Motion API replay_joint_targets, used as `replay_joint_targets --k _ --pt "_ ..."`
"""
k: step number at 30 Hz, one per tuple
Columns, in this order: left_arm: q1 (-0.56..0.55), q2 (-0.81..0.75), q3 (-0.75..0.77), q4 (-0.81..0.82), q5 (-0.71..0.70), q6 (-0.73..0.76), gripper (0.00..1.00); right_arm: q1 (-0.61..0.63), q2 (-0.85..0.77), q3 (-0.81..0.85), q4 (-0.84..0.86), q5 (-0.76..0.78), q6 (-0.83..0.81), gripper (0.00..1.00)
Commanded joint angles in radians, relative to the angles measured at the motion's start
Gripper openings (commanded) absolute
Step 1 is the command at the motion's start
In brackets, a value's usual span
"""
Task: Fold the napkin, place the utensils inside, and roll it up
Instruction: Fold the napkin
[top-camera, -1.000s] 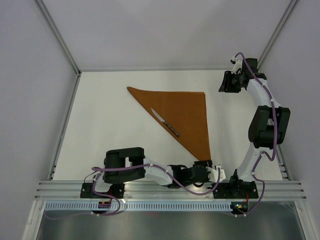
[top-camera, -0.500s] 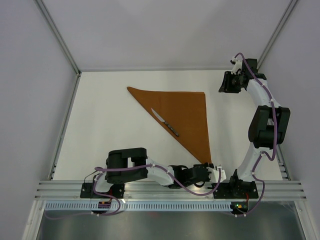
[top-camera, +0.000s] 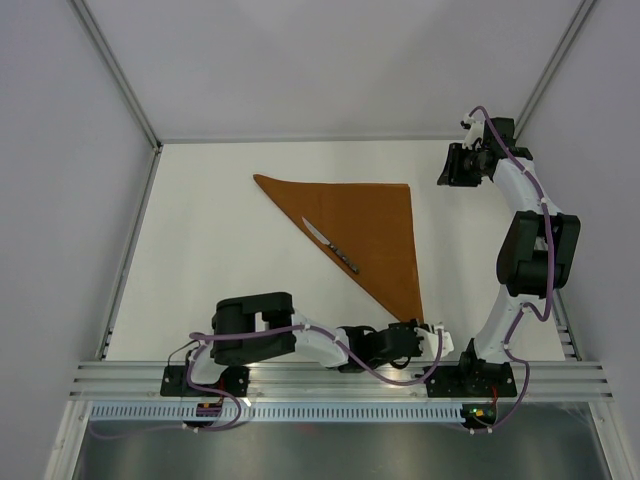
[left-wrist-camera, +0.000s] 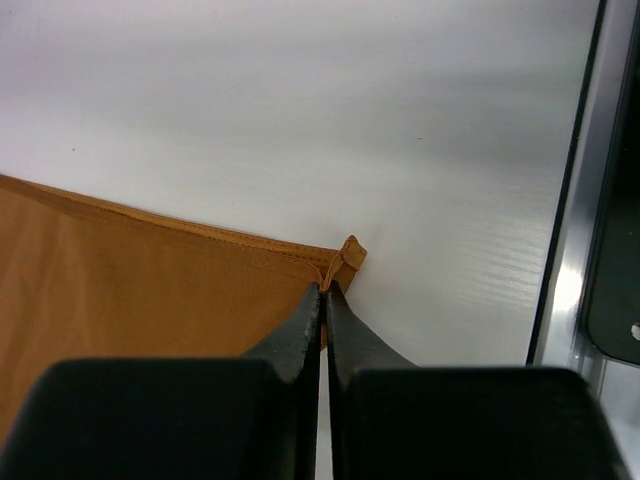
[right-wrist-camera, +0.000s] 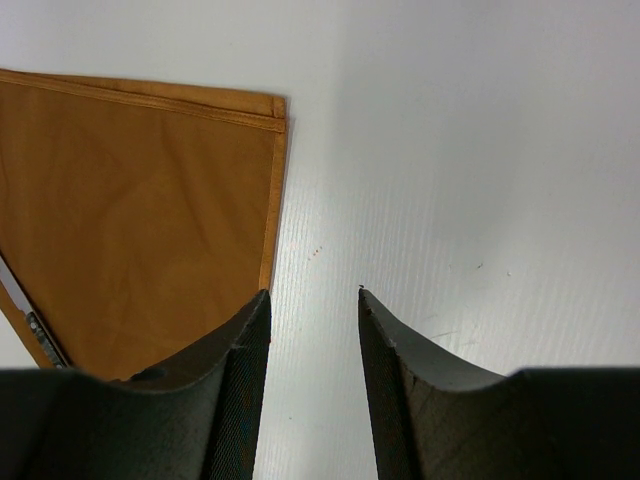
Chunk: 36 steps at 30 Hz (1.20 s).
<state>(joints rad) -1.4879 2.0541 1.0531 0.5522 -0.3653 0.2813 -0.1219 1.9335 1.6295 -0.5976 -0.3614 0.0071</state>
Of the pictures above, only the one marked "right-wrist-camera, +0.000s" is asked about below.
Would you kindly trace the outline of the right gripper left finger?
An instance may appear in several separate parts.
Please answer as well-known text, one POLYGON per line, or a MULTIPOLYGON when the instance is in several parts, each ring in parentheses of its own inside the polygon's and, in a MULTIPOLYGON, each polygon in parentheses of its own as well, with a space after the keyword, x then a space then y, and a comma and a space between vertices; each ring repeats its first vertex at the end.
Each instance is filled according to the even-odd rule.
POLYGON ((258 292, 230 320, 133 375, 1 374, 5 479, 249 479, 271 339, 258 292))

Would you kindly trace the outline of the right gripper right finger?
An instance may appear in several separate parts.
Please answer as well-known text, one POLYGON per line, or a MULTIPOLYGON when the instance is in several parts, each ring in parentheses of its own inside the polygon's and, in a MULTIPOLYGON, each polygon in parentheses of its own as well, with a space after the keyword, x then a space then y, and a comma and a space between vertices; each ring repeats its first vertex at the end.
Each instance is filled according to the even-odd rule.
POLYGON ((476 366, 397 319, 370 291, 358 328, 382 479, 635 479, 635 367, 476 366))

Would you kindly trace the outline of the brown cloth napkin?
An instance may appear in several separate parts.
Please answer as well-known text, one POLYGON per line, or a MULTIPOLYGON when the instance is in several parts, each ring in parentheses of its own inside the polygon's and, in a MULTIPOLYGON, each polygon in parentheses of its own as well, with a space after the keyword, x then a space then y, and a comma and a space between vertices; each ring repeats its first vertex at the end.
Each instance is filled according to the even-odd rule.
POLYGON ((125 379, 270 286, 280 96, 1 74, 1 255, 70 364, 125 379))

